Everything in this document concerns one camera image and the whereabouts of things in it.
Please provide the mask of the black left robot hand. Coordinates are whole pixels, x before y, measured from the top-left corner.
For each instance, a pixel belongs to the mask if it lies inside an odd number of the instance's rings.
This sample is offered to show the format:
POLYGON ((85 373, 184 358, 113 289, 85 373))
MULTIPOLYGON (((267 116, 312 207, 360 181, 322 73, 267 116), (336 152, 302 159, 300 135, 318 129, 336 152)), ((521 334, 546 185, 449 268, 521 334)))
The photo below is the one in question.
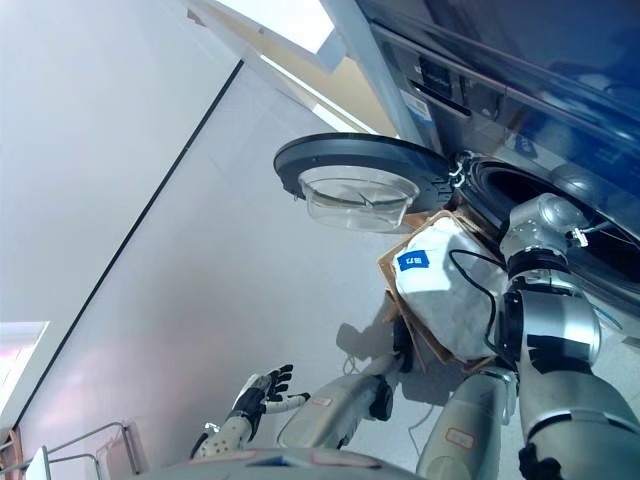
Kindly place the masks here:
POLYGON ((311 395, 288 391, 293 369, 292 364, 285 364, 266 374, 252 374, 238 394, 232 413, 246 417, 261 416, 284 413, 303 406, 311 395))

